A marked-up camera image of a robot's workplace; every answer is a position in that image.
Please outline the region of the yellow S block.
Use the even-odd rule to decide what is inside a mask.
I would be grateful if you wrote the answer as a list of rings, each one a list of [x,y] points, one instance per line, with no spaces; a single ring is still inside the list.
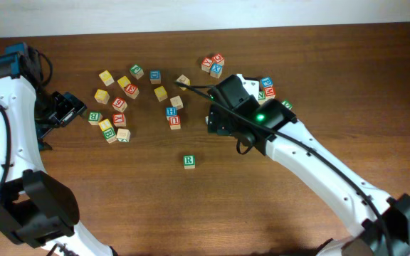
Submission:
[[[154,93],[159,102],[162,102],[163,100],[168,98],[167,91],[163,86],[155,88]]]
[[[106,105],[110,99],[110,95],[106,90],[97,89],[94,98],[97,102]]]

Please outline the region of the green R block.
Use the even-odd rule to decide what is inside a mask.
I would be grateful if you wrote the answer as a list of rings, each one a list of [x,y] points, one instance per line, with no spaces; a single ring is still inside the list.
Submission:
[[[194,169],[196,166],[195,156],[194,155],[184,155],[183,165],[185,169]]]

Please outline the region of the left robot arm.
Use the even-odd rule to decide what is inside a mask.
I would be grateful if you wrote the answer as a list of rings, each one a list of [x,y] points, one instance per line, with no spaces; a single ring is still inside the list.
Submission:
[[[0,56],[0,232],[49,255],[114,255],[80,221],[73,192],[49,176],[45,136],[86,112],[70,93],[48,93],[46,56],[25,43]]]

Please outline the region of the green N block right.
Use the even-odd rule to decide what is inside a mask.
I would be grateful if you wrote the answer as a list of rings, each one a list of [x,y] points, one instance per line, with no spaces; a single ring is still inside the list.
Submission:
[[[258,92],[258,104],[262,105],[266,101],[266,96],[264,91]]]

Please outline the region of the blue X block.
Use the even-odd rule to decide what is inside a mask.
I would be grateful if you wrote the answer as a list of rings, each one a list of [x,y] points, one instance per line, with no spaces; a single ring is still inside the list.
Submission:
[[[213,78],[220,78],[222,72],[223,72],[223,66],[217,63],[214,63],[210,68],[209,74]]]

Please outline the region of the yellow block above B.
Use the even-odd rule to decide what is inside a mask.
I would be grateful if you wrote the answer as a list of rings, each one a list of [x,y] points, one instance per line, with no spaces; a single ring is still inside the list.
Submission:
[[[103,119],[98,123],[100,129],[104,132],[107,129],[112,128],[112,123],[109,119]]]

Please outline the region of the red U block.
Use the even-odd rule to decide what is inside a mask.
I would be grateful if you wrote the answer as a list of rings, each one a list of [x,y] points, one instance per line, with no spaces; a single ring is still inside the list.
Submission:
[[[169,118],[169,126],[172,130],[181,128],[181,120],[178,115]]]

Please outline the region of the plain wood yellow block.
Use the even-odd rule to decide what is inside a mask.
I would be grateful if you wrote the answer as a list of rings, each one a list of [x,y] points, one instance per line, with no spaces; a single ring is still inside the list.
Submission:
[[[187,90],[187,87],[190,86],[191,82],[190,79],[185,75],[180,75],[176,79],[176,84],[179,86],[181,90]]]

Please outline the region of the green B block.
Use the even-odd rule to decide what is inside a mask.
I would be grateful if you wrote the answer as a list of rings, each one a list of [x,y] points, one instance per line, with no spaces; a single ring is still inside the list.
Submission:
[[[102,132],[102,134],[103,134],[105,140],[109,144],[117,141],[117,135],[116,135],[115,130],[113,128],[106,129],[105,131]]]

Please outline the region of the blue H block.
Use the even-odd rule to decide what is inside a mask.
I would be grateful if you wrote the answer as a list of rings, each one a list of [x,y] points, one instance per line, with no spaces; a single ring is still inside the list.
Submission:
[[[170,117],[177,116],[177,109],[176,107],[167,107],[166,108],[166,117],[169,119]]]

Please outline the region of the yellow block upper left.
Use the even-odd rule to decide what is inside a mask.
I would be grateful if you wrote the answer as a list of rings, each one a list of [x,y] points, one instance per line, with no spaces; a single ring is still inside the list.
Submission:
[[[99,74],[99,78],[105,84],[105,86],[109,86],[113,84],[115,81],[108,70],[105,70]]]

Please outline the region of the red 6 block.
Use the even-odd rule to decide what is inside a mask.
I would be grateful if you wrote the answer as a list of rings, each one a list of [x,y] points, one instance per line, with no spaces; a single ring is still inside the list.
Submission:
[[[112,102],[112,107],[118,112],[124,112],[127,108],[127,103],[121,97],[116,97]]]

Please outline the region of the red E block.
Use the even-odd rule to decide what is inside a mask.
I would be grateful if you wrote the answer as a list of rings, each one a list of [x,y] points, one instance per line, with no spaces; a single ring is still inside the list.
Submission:
[[[139,95],[140,91],[138,86],[133,85],[133,84],[129,84],[126,88],[125,88],[125,94],[126,96],[132,98],[132,99],[136,99],[137,96]]]

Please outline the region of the blue D block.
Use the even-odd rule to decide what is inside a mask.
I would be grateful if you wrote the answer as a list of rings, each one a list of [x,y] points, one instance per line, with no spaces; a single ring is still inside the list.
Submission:
[[[151,70],[149,72],[149,79],[152,84],[160,84],[161,83],[161,73],[159,70]]]

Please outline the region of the green P block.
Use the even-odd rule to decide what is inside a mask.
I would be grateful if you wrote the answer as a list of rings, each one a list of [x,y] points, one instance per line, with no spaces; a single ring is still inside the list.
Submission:
[[[144,75],[144,70],[141,66],[134,64],[130,68],[130,74],[137,80],[139,80]]]

